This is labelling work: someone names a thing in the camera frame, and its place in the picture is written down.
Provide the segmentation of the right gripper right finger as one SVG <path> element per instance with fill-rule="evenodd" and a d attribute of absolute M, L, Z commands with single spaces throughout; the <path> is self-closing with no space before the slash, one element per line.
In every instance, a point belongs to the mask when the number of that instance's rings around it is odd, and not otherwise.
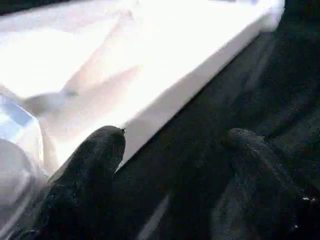
<path fill-rule="evenodd" d="M 264 140 L 232 128 L 221 141 L 233 178 L 214 210 L 216 240 L 317 240 L 320 191 L 292 176 Z"/>

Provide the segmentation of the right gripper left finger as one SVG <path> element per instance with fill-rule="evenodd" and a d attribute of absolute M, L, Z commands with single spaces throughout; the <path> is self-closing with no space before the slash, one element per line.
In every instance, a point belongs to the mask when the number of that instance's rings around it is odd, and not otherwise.
<path fill-rule="evenodd" d="M 89 135 L 48 181 L 32 239 L 105 240 L 113 177 L 125 146 L 125 131 L 115 126 Z"/>

